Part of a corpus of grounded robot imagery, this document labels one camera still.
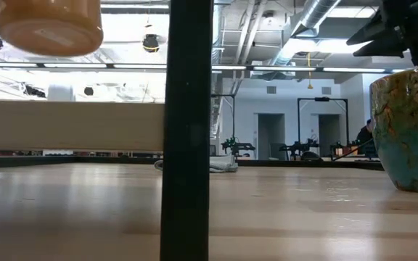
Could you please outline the orange-yellow mug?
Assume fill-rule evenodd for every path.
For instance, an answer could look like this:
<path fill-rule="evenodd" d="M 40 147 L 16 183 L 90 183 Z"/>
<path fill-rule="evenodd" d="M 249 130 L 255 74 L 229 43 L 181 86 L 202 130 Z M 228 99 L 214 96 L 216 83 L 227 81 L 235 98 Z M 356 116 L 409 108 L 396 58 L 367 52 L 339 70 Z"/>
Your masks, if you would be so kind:
<path fill-rule="evenodd" d="M 75 57 L 103 42 L 100 0 L 0 0 L 0 36 L 37 55 Z"/>

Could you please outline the wooden shelf board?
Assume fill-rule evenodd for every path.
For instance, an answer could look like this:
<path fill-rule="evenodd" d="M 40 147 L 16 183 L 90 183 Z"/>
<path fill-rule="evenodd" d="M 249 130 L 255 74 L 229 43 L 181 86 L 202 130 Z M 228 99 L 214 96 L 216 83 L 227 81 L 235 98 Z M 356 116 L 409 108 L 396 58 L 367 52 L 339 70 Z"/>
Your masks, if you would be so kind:
<path fill-rule="evenodd" d="M 163 148 L 163 104 L 0 100 L 0 149 Z"/>

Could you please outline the person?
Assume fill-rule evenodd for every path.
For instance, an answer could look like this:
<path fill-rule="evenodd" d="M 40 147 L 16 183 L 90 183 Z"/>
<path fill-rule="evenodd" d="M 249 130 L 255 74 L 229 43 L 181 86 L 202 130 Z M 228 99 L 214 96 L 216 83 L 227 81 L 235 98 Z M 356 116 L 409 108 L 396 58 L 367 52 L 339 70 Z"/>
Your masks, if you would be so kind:
<path fill-rule="evenodd" d="M 368 119 L 366 125 L 361 128 L 356 137 L 357 144 L 359 145 L 358 153 L 366 157 L 377 157 L 372 131 L 372 120 Z"/>

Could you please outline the grey folded cloth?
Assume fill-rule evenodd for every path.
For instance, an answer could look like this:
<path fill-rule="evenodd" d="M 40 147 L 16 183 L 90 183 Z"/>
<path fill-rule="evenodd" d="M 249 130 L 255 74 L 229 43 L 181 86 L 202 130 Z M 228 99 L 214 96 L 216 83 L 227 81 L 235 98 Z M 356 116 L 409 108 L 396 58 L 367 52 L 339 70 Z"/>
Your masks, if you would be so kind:
<path fill-rule="evenodd" d="M 235 173 L 237 170 L 238 164 L 232 155 L 210 157 L 209 171 L 211 173 Z"/>

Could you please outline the silver ventilation duct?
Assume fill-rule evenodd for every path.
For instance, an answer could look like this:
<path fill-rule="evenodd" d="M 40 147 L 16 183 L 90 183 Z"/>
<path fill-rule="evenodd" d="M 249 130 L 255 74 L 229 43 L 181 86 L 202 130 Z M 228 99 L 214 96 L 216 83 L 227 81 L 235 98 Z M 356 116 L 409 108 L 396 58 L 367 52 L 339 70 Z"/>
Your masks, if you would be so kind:
<path fill-rule="evenodd" d="M 288 66 L 295 54 L 300 52 L 301 44 L 298 44 L 295 37 L 307 31 L 312 37 L 317 36 L 319 26 L 341 1 L 307 0 L 301 12 L 287 18 L 282 30 L 282 47 L 269 61 L 269 65 Z"/>

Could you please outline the black gantry frame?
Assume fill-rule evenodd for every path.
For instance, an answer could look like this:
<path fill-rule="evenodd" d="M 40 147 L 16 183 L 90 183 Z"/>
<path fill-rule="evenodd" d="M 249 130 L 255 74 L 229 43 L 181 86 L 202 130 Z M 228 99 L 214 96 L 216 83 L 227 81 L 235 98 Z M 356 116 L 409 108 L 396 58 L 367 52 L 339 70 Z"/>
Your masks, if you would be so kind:
<path fill-rule="evenodd" d="M 350 134 L 349 134 L 349 105 L 348 105 L 348 99 L 341 99 L 341 98 L 329 98 L 326 96 L 322 96 L 322 97 L 314 97 L 314 98 L 297 98 L 297 127 L 298 127 L 298 141 L 301 142 L 301 108 L 300 108 L 300 103 L 302 102 L 302 100 L 305 101 L 315 101 L 315 102 L 330 102 L 330 101 L 334 101 L 337 105 L 341 106 L 338 101 L 342 101 L 345 103 L 345 106 L 342 107 L 342 109 L 345 111 L 345 131 L 346 131 L 346 145 L 349 145 L 349 143 L 351 142 L 350 140 Z"/>

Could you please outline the black aluminium table frame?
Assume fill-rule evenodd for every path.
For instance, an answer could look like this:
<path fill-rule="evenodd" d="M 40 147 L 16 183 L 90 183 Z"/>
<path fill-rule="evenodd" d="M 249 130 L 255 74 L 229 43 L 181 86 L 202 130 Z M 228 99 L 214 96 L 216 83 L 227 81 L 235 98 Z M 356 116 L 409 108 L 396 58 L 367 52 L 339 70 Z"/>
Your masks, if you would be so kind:
<path fill-rule="evenodd" d="M 80 157 L 80 156 L 17 156 L 0 157 L 0 167 L 24 167 L 34 165 L 54 165 L 67 163 L 101 163 L 101 164 L 132 164 L 153 165 L 157 162 L 152 158 L 122 158 L 122 157 Z M 364 170 L 380 170 L 384 168 L 380 162 L 307 162 L 307 161 L 260 161 L 239 160 L 240 167 L 322 167 L 322 168 L 357 168 Z"/>

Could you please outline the black vertical post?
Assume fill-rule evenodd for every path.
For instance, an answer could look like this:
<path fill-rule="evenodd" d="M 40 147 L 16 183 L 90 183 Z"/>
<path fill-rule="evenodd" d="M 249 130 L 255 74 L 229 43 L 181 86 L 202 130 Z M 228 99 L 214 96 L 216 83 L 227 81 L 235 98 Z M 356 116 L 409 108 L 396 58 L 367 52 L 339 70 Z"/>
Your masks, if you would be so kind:
<path fill-rule="evenodd" d="M 171 0 L 160 261 L 208 261 L 213 0 Z"/>

